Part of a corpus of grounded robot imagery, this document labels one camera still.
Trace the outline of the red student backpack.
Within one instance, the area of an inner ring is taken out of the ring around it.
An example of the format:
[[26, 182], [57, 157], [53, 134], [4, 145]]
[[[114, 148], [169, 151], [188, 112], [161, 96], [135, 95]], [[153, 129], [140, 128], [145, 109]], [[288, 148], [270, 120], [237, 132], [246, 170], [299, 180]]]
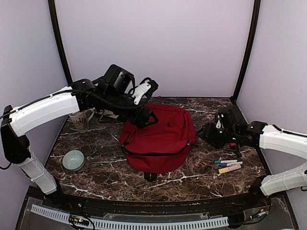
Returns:
[[187, 110], [165, 104], [146, 107], [156, 116], [156, 124], [138, 128], [127, 122], [119, 142], [128, 163], [152, 182], [183, 164], [196, 143], [196, 132]]

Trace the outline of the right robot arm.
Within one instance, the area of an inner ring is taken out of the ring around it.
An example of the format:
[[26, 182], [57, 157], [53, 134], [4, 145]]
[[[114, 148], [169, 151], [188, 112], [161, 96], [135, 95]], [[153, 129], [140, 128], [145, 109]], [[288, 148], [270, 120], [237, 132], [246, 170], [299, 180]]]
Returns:
[[[236, 106], [225, 107], [214, 115], [212, 122], [204, 124], [197, 136], [216, 149], [225, 144], [236, 144], [264, 150], [276, 150], [306, 159], [307, 136], [288, 131], [276, 125], [253, 121], [248, 123]], [[307, 165], [302, 165], [273, 175], [258, 177], [245, 196], [245, 204], [255, 208], [263, 196], [295, 188], [306, 189]]]

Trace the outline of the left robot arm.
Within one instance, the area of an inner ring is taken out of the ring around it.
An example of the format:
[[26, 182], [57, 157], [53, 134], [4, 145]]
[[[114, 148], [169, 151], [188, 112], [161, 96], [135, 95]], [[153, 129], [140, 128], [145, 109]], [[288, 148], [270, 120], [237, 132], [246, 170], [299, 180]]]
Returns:
[[71, 83], [57, 92], [28, 104], [6, 106], [0, 117], [0, 136], [4, 156], [16, 164], [57, 209], [63, 209], [68, 199], [61, 186], [36, 158], [26, 133], [65, 115], [88, 109], [109, 110], [123, 116], [138, 128], [158, 122], [157, 117], [145, 108], [158, 84], [147, 77], [139, 85], [129, 71], [112, 64], [96, 80], [83, 79]]

